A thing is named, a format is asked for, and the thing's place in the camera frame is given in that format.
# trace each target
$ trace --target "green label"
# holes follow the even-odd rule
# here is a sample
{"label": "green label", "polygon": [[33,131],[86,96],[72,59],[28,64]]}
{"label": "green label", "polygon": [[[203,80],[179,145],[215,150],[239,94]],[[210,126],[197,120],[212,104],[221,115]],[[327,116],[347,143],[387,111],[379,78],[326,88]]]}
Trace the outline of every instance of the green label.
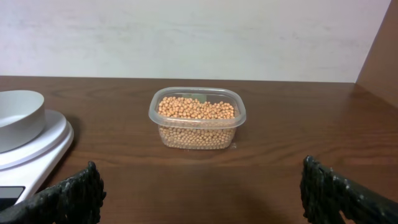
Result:
{"label": "green label", "polygon": [[204,94],[183,94],[182,97],[197,99],[200,103],[206,102],[206,95]]}

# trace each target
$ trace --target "wooden panel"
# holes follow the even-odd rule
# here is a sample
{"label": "wooden panel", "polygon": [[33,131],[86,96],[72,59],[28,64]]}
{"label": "wooden panel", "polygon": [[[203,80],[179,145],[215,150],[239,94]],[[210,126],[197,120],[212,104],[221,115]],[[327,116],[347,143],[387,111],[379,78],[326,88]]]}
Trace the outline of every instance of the wooden panel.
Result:
{"label": "wooden panel", "polygon": [[357,83],[398,106],[398,1],[392,0]]}
{"label": "wooden panel", "polygon": [[[238,93],[248,113],[236,148],[165,147],[148,118],[155,92],[209,86]],[[302,159],[398,201],[398,110],[353,83],[0,77],[63,113],[75,142],[52,185],[97,163],[108,196],[101,223],[307,223]]]}

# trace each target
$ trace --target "brown table surface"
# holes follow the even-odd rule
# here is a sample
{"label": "brown table surface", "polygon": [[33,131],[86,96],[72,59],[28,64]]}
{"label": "brown table surface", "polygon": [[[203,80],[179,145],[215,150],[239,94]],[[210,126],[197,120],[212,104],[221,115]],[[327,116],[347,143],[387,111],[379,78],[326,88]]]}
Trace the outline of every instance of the brown table surface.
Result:
{"label": "brown table surface", "polygon": [[[235,149],[165,147],[149,119],[168,86],[235,91],[247,121]],[[306,223],[302,159],[398,201],[398,110],[352,83],[0,77],[63,113],[75,142],[47,185],[94,161],[108,196],[101,223]]]}

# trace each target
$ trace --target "container rim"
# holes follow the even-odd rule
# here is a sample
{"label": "container rim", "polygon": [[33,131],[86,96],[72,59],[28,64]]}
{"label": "container rim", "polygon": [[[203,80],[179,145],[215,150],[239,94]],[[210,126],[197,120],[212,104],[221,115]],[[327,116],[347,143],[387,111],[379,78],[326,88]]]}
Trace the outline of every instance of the container rim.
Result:
{"label": "container rim", "polygon": [[[239,115],[233,119],[195,119],[195,118],[171,118],[168,116],[160,115],[156,112],[155,108],[157,102],[162,95],[178,93],[180,91],[191,92],[196,94],[198,91],[204,94],[219,94],[231,97],[235,100],[238,107]],[[162,126],[170,126],[176,128],[195,128],[195,129],[224,129],[235,128],[242,125],[246,120],[246,109],[244,107],[241,97],[231,91],[222,88],[202,88],[202,87],[168,87],[163,88],[155,93],[149,106],[149,118]]]}
{"label": "container rim", "polygon": [[[41,93],[38,93],[36,91],[32,91],[32,90],[9,90],[9,91],[0,91],[0,104],[2,102],[2,100],[4,99],[13,99],[13,98],[18,98],[19,96],[23,96],[24,98],[26,98],[26,100],[36,100],[37,104],[35,104],[34,106],[31,106],[30,108],[27,107],[23,107],[21,110],[19,110],[18,112],[23,114],[23,116],[21,116],[20,118],[18,118],[17,120],[8,123],[6,125],[0,125],[0,129],[2,128],[8,128],[12,125],[15,125],[16,123],[20,122],[21,120],[25,119],[26,117],[34,114],[36,111],[38,111],[39,109],[41,109],[41,107],[43,107],[44,105],[44,96]],[[21,101],[17,101],[16,103],[18,104],[23,104],[23,102]],[[0,107],[4,108],[3,111],[8,111],[8,107],[7,105],[0,105]]]}

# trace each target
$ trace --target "black textured pad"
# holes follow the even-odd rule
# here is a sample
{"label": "black textured pad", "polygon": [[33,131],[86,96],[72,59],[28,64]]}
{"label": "black textured pad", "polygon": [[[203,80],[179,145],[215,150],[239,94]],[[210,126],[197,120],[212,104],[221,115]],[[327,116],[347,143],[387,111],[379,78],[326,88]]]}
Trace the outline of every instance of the black textured pad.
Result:
{"label": "black textured pad", "polygon": [[322,166],[304,159],[300,184],[304,217],[313,224],[345,223],[339,211],[357,224],[398,223],[398,204]]}
{"label": "black textured pad", "polygon": [[100,222],[106,196],[94,162],[73,177],[3,210],[1,224],[91,224]]}

